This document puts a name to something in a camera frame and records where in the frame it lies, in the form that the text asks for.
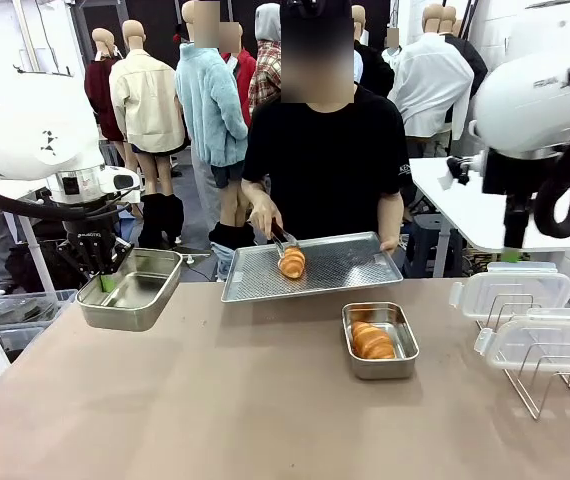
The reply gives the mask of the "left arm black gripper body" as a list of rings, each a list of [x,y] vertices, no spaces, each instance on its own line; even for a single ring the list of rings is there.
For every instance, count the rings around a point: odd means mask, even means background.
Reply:
[[[66,240],[76,244],[83,240],[94,242],[99,264],[105,264],[116,244],[115,221],[108,218],[89,221],[64,222]]]

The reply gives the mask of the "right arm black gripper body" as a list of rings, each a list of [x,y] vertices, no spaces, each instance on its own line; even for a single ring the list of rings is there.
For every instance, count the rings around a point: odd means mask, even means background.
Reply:
[[[490,149],[483,170],[482,192],[505,197],[504,220],[527,212],[541,184],[541,160],[512,158]]]

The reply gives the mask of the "person's right hand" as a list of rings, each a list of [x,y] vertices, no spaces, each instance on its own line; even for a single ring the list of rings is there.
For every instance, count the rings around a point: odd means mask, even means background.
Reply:
[[[253,198],[251,204],[250,223],[260,230],[267,240],[271,240],[274,233],[273,224],[283,226],[280,211],[271,198],[264,194]]]

